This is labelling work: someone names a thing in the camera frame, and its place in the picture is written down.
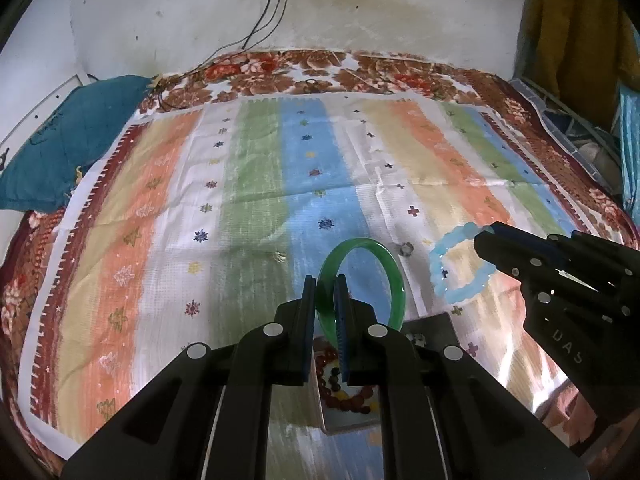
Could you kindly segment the green jade bangle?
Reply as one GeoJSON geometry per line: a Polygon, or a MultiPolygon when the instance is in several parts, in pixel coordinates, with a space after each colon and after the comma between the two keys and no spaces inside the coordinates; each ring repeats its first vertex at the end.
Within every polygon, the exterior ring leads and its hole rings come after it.
{"type": "Polygon", "coordinates": [[[393,330],[400,330],[404,324],[407,301],[405,282],[392,253],[382,243],[372,238],[356,237],[344,240],[324,259],[317,280],[316,296],[314,296],[320,327],[326,340],[335,349],[338,348],[338,343],[333,289],[343,260],[355,249],[364,249],[374,255],[386,274],[390,285],[390,318],[386,325],[393,330]]]}

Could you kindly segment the white jewelry tray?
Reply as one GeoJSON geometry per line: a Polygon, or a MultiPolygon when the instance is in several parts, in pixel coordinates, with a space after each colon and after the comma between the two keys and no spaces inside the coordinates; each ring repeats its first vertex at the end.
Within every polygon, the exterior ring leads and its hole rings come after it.
{"type": "MultiPolygon", "coordinates": [[[[459,339],[447,313],[405,322],[401,333],[416,348],[442,351],[459,339]]],[[[312,342],[311,391],[318,404],[318,421],[329,436],[380,423],[377,386],[349,386],[342,381],[337,350],[323,336],[312,342]]]]}

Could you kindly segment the light blue patterned cloth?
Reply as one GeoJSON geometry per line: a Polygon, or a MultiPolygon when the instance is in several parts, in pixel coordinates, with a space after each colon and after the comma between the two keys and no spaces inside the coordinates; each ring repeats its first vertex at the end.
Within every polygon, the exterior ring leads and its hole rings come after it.
{"type": "Polygon", "coordinates": [[[622,155],[623,202],[628,214],[639,222],[639,34],[625,20],[620,25],[620,154],[622,155]]]}

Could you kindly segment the mustard yellow hanging garment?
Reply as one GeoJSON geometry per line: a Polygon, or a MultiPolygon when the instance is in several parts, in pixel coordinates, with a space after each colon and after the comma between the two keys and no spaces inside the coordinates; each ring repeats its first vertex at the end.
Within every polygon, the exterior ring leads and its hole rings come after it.
{"type": "Polygon", "coordinates": [[[620,86],[639,89],[634,26],[617,0],[529,0],[534,45],[526,77],[583,118],[608,130],[620,86]]]}

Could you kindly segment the teal pillow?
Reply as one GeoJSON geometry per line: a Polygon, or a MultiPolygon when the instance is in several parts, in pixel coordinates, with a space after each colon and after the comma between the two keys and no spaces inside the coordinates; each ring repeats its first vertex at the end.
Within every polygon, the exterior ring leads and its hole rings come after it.
{"type": "Polygon", "coordinates": [[[126,75],[70,92],[1,171],[1,207],[50,214],[66,206],[77,175],[110,148],[150,82],[126,75]]]}

